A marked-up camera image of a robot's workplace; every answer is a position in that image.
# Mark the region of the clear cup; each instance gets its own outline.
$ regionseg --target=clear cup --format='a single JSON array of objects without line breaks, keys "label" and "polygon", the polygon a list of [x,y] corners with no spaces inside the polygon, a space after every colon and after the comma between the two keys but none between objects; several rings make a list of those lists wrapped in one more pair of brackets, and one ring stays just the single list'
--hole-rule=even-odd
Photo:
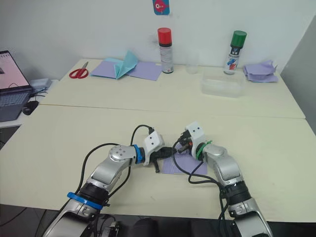
[{"label": "clear cup", "polygon": [[186,71],[188,74],[198,72],[199,54],[196,51],[188,51],[186,54]]}]

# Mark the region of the laptop keyboard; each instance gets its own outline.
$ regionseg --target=laptop keyboard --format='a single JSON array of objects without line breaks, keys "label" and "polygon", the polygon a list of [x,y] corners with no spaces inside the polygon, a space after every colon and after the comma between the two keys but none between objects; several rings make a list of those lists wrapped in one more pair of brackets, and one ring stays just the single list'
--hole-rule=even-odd
[{"label": "laptop keyboard", "polygon": [[24,100],[27,96],[28,96],[28,93],[2,95],[0,97],[0,107],[11,106],[11,105],[20,105],[24,102]]}]

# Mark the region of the green ring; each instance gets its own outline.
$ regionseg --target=green ring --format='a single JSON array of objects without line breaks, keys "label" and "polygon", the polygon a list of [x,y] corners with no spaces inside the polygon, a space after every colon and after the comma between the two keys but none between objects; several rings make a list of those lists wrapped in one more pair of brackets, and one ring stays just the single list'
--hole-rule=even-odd
[{"label": "green ring", "polygon": [[203,149],[204,149],[204,147],[207,145],[207,144],[210,144],[212,141],[208,141],[207,143],[205,143],[205,144],[203,144],[202,146],[201,146],[201,148],[198,150],[198,152],[197,152],[197,157],[196,157],[196,159],[198,160],[198,157],[199,157],[199,155],[201,154],[201,152],[203,151]]}]

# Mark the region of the computer mouse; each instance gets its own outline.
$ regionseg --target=computer mouse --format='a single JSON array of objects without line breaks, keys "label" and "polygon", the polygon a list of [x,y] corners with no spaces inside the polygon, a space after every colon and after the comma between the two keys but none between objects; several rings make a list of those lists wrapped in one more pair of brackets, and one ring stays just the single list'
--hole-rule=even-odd
[{"label": "computer mouse", "polygon": [[36,107],[39,105],[39,102],[34,100],[34,101],[30,101],[28,103],[26,103],[23,108],[22,108],[22,112],[25,115],[30,115],[34,109],[36,109]]}]

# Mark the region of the red cap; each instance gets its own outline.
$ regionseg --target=red cap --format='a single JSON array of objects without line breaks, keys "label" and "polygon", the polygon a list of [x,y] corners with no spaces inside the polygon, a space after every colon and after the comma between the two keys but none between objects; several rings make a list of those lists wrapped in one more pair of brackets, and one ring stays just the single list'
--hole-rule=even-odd
[{"label": "red cap", "polygon": [[171,30],[169,28],[159,28],[158,39],[161,44],[171,44]]}]

